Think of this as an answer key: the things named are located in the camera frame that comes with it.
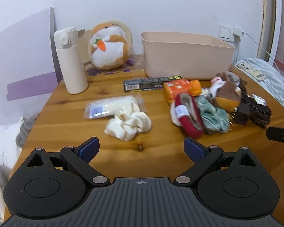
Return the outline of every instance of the orange and white plush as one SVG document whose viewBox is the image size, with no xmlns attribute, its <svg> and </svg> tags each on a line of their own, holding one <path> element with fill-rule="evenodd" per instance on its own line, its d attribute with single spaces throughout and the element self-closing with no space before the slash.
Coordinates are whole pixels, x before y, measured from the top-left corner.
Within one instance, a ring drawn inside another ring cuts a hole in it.
<svg viewBox="0 0 284 227">
<path fill-rule="evenodd" d="M 123 65 L 132 53 L 130 29 L 120 21 L 96 25 L 88 42 L 91 63 L 97 69 L 113 69 Z"/>
</svg>

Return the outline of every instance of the black robot arm part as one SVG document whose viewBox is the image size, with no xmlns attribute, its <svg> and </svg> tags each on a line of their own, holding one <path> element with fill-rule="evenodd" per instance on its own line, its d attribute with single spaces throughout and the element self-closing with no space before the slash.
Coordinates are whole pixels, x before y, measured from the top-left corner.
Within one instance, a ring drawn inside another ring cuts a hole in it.
<svg viewBox="0 0 284 227">
<path fill-rule="evenodd" d="M 5 187 L 12 216 L 3 226 L 282 226 L 271 216 L 279 188 L 248 148 L 224 152 L 188 138 L 184 151 L 195 165 L 173 183 L 168 177 L 111 183 L 88 165 L 99 147 L 92 137 L 60 152 L 36 148 Z"/>
<path fill-rule="evenodd" d="M 284 143 L 284 128 L 271 126 L 266 130 L 266 137 L 269 140 Z"/>
</svg>

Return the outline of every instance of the white wall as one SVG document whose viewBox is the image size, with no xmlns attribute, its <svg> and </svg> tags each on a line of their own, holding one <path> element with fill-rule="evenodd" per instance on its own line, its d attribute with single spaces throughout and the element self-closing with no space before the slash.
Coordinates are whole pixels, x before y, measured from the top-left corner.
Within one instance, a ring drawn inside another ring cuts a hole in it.
<svg viewBox="0 0 284 227">
<path fill-rule="evenodd" d="M 56 29 L 92 29 L 116 19 L 133 33 L 133 52 L 141 54 L 143 31 L 179 31 L 217 36 L 218 23 L 237 25 L 260 41 L 263 0 L 0 0 L 0 31 L 20 19 L 53 7 Z M 239 59 L 256 57 L 258 47 L 241 42 Z"/>
</svg>

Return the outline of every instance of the blue gripper pad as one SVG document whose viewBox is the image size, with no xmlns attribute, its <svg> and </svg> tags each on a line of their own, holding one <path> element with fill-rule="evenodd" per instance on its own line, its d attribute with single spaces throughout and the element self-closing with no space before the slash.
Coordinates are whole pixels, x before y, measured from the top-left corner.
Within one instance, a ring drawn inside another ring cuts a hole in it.
<svg viewBox="0 0 284 227">
<path fill-rule="evenodd" d="M 80 146 L 76 147 L 74 153 L 88 164 L 99 152 L 99 149 L 99 139 L 93 136 Z"/>
<path fill-rule="evenodd" d="M 189 137 L 184 140 L 184 152 L 194 163 L 197 163 L 209 153 L 209 150 L 195 139 Z"/>
</svg>

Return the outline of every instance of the patterned placemat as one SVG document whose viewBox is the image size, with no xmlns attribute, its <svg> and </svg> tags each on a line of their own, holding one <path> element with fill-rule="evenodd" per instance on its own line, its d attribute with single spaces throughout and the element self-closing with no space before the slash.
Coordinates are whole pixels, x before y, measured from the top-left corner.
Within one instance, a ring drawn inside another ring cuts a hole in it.
<svg viewBox="0 0 284 227">
<path fill-rule="evenodd" d="M 99 70 L 94 68 L 90 62 L 84 63 L 88 76 L 111 75 L 116 72 L 131 72 L 145 68 L 145 57 L 143 55 L 132 55 L 122 66 L 111 70 Z"/>
</svg>

